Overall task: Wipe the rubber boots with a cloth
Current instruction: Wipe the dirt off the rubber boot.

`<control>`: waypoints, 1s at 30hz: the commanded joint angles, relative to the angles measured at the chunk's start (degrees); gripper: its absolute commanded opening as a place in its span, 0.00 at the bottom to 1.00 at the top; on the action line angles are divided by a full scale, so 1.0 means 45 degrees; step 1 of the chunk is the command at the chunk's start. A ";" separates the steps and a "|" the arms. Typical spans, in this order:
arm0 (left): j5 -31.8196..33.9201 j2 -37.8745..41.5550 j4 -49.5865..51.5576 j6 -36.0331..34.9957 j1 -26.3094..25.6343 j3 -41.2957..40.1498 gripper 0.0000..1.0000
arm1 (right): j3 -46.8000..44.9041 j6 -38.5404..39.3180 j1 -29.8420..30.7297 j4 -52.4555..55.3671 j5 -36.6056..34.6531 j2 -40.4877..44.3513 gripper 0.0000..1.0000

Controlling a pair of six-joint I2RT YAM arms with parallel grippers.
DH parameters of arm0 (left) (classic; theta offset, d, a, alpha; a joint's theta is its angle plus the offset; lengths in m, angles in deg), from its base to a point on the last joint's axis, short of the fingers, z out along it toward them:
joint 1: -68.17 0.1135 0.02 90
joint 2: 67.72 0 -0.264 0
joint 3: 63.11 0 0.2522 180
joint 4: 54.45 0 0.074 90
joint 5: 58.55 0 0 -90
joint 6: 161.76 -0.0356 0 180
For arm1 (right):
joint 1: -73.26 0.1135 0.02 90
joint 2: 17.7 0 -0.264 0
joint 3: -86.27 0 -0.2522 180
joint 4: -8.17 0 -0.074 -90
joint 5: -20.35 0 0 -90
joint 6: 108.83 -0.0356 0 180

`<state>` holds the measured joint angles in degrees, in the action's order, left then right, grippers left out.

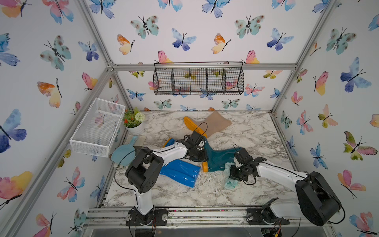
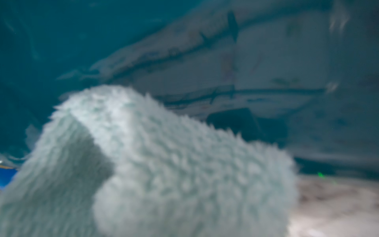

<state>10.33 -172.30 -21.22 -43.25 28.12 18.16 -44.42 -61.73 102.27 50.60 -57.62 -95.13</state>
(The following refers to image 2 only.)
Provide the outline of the mint green fluffy cloth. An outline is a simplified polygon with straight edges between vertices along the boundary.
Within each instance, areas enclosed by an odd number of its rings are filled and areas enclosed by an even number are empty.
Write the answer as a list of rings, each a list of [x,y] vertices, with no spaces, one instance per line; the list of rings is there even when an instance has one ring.
[[[131,88],[72,95],[1,193],[3,237],[285,237],[293,160]]]

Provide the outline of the teal green rubber boot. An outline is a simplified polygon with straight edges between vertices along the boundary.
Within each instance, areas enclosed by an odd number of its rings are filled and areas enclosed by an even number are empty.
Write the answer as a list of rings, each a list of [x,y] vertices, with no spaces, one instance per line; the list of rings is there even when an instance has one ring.
[[[1,1],[1,166],[102,85],[276,143],[302,174],[379,177],[378,1]]]

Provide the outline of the blue rubber boot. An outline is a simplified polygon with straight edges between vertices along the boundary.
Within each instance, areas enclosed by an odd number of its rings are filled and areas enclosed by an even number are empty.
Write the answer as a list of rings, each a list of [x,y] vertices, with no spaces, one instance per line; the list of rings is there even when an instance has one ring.
[[[18,170],[14,168],[9,168],[6,166],[1,166],[0,168],[0,188],[1,190],[7,186],[10,181],[12,180],[12,177],[18,172]]]

